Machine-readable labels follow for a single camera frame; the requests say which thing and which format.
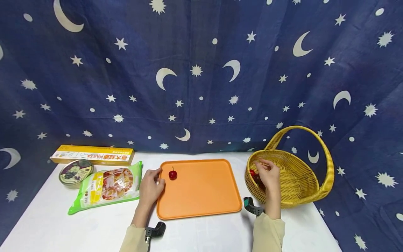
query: tin can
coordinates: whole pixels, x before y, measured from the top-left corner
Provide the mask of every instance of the tin can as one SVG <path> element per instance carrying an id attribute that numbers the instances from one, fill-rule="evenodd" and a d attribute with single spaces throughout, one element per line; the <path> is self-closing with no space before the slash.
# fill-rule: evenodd
<path id="1" fill-rule="evenodd" d="M 85 159 L 68 163 L 59 173 L 60 182 L 69 189 L 79 189 L 81 182 L 94 172 L 92 163 Z"/>

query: tin lid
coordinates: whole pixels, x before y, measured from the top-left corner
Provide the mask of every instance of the tin lid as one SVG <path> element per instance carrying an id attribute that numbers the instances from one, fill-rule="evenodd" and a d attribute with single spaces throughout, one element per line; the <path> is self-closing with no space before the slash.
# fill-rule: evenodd
<path id="1" fill-rule="evenodd" d="M 63 185 L 76 185 L 90 176 L 94 166 L 88 160 L 81 159 L 68 163 L 59 173 Z"/>

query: sleeve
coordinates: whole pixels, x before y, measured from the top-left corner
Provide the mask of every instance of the sleeve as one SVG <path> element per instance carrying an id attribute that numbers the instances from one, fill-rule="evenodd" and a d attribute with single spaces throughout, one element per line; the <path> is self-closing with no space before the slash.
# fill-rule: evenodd
<path id="1" fill-rule="evenodd" d="M 148 244 L 145 242 L 145 228 L 136 228 L 130 225 L 126 230 L 125 238 L 119 252 L 147 252 Z"/>
<path id="2" fill-rule="evenodd" d="M 283 246 L 285 222 L 272 220 L 262 213 L 253 226 L 252 252 L 281 252 Z"/>

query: basket handle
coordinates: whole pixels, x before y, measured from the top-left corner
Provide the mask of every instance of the basket handle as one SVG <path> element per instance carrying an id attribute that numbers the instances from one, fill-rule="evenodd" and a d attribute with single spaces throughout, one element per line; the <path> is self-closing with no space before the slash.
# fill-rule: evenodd
<path id="1" fill-rule="evenodd" d="M 334 165 L 333 165 L 333 159 L 332 156 L 329 152 L 329 149 L 327 148 L 326 144 L 323 142 L 323 140 L 311 129 L 308 129 L 306 127 L 303 126 L 298 126 L 298 125 L 294 125 L 294 126 L 289 126 L 286 127 L 282 130 L 280 130 L 279 132 L 277 132 L 273 138 L 269 141 L 269 143 L 267 144 L 267 146 L 265 147 L 265 150 L 275 150 L 278 146 L 278 143 L 280 142 L 281 138 L 290 130 L 292 129 L 303 129 L 305 131 L 308 131 L 309 133 L 311 133 L 314 137 L 316 137 L 316 139 L 319 141 L 320 145 L 323 148 L 323 151 L 325 153 L 325 157 L 326 157 L 326 166 L 327 166 L 327 171 L 326 171 L 326 177 L 325 177 L 325 181 L 323 182 L 323 184 L 319 187 L 319 190 L 314 193 L 311 196 L 308 196 L 306 198 L 301 199 L 301 201 L 305 201 L 305 202 L 312 202 L 312 201 L 316 201 L 316 200 L 320 200 L 323 199 L 326 195 L 329 194 L 330 190 L 333 187 L 333 182 L 334 182 Z"/>

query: orange tray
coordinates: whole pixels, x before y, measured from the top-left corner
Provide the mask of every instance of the orange tray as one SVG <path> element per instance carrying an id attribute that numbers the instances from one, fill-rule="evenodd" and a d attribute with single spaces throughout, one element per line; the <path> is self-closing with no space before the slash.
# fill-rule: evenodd
<path id="1" fill-rule="evenodd" d="M 178 173 L 170 180 L 174 167 Z M 239 212 L 241 197 L 230 163 L 225 159 L 168 161 L 161 164 L 165 190 L 157 201 L 162 220 Z"/>

